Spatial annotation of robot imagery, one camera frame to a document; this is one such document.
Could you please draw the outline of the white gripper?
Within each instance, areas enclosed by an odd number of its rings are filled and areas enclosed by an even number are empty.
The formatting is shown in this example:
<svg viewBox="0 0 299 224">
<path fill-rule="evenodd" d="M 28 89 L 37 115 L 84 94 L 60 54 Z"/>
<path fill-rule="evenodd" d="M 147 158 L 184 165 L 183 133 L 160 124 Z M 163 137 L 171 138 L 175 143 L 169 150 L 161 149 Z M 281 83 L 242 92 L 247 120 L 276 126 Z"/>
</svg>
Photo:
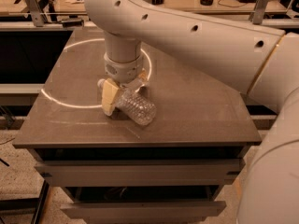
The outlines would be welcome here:
<svg viewBox="0 0 299 224">
<path fill-rule="evenodd" d="M 116 82 L 130 83 L 137 76 L 142 82 L 148 81 L 147 71 L 143 69 L 143 60 L 144 56 L 140 55 L 132 62 L 120 63 L 112 61 L 107 54 L 104 55 L 105 71 L 112 78 L 106 79 L 102 86 L 102 108 L 107 116 L 112 115 L 120 92 L 120 86 Z"/>
</svg>

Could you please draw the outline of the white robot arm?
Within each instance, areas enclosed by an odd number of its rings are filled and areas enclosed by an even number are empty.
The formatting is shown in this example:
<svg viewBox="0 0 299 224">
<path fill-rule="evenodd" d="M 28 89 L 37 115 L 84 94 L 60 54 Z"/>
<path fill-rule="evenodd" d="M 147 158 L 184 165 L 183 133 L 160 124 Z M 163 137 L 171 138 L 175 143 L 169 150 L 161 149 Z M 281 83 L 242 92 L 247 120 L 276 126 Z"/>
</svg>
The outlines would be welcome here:
<svg viewBox="0 0 299 224">
<path fill-rule="evenodd" d="M 106 70 L 115 82 L 141 74 L 147 43 L 277 113 L 249 168 L 236 224 L 299 224 L 298 36 L 150 0 L 85 0 L 85 8 L 106 33 Z"/>
</svg>

